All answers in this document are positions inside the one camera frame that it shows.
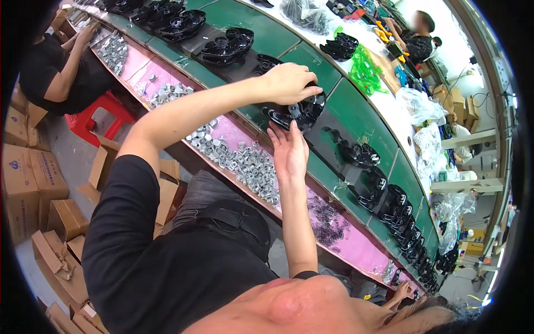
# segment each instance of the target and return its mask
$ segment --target pile of green plastic parts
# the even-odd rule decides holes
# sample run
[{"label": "pile of green plastic parts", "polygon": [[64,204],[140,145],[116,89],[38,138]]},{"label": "pile of green plastic parts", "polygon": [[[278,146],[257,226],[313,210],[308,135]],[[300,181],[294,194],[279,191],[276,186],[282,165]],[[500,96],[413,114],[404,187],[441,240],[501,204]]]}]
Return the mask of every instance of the pile of green plastic parts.
[{"label": "pile of green plastic parts", "polygon": [[373,62],[366,47],[360,44],[354,51],[352,60],[354,64],[350,69],[349,76],[361,91],[369,96],[373,95],[375,91],[389,93],[380,84],[382,69]]}]

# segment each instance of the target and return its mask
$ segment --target gray pants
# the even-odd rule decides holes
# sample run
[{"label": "gray pants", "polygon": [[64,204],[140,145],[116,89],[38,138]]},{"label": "gray pants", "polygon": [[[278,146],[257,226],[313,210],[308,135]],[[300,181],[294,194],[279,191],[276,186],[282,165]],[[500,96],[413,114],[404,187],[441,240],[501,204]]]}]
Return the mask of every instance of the gray pants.
[{"label": "gray pants", "polygon": [[[187,193],[178,209],[178,213],[173,218],[172,222],[163,227],[162,234],[166,234],[172,229],[192,221],[201,210],[205,209],[211,203],[221,199],[235,200],[253,206],[244,198],[233,192],[219,179],[211,175],[211,173],[205,170],[199,171],[191,178],[189,186],[187,187]],[[281,236],[281,227],[262,212],[260,212],[260,214],[269,226],[272,244],[277,237]]]}]

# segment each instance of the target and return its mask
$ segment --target red plastic stool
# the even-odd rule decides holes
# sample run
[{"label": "red plastic stool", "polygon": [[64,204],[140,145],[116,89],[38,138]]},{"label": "red plastic stool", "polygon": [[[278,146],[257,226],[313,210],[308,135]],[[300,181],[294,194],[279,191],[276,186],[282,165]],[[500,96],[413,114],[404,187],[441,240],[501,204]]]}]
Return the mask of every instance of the red plastic stool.
[{"label": "red plastic stool", "polygon": [[115,120],[106,131],[106,134],[104,134],[104,137],[108,138],[109,140],[113,140],[124,123],[135,122],[135,119],[128,112],[128,110],[122,105],[122,103],[117,101],[113,94],[111,94],[109,91],[100,96],[81,113],[74,115],[66,114],[65,120],[67,121],[69,129],[75,135],[96,147],[100,147],[100,141],[98,140],[98,137],[92,134],[90,131],[95,128],[96,122],[91,117],[98,107],[102,107],[115,115]]}]

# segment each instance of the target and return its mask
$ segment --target gray floor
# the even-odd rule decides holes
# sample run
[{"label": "gray floor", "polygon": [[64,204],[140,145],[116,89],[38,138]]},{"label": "gray floor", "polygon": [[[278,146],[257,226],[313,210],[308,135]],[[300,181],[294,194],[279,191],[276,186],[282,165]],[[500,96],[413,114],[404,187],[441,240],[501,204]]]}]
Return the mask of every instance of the gray floor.
[{"label": "gray floor", "polygon": [[[114,117],[105,110],[97,110],[93,119],[97,122],[96,132],[103,134],[113,122]],[[90,219],[95,205],[79,193],[76,188],[87,183],[97,148],[73,134],[68,129],[64,118],[47,117],[42,121],[40,127],[48,132],[52,152],[56,155],[63,177],[70,188],[69,197],[76,201],[85,217]],[[130,127],[131,125],[123,126],[114,140],[123,142]],[[166,152],[160,152],[160,157],[172,159]],[[197,170],[186,170],[180,166],[181,178],[185,182],[189,182],[191,176],[196,172]],[[272,222],[270,227],[278,236],[281,236],[281,228],[278,225]],[[33,294],[38,296],[47,306],[56,301],[68,314],[68,307],[54,293],[35,263],[31,240],[17,245],[16,254]],[[288,277],[284,242],[280,238],[277,238],[273,243],[269,253],[269,263],[271,269],[280,277]]]}]

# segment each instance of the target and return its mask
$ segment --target black t-shirt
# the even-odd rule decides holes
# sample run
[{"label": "black t-shirt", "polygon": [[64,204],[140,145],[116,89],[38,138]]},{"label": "black t-shirt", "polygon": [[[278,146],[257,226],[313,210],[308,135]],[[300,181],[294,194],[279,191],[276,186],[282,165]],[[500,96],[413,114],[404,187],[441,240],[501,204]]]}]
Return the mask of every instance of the black t-shirt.
[{"label": "black t-shirt", "polygon": [[45,34],[43,41],[30,47],[20,70],[20,89],[26,98],[57,116],[83,111],[115,82],[111,73],[87,48],[80,58],[76,78],[67,99],[63,102],[46,100],[46,90],[55,75],[63,70],[68,57],[69,53],[61,47],[61,43]]},{"label": "black t-shirt", "polygon": [[82,259],[89,298],[111,333],[178,333],[278,278],[251,251],[216,232],[171,231],[152,241],[159,198],[145,160],[122,156],[113,163]]},{"label": "black t-shirt", "polygon": [[432,38],[429,36],[419,36],[410,30],[404,30],[400,38],[406,44],[414,65],[422,63],[432,54]]}]

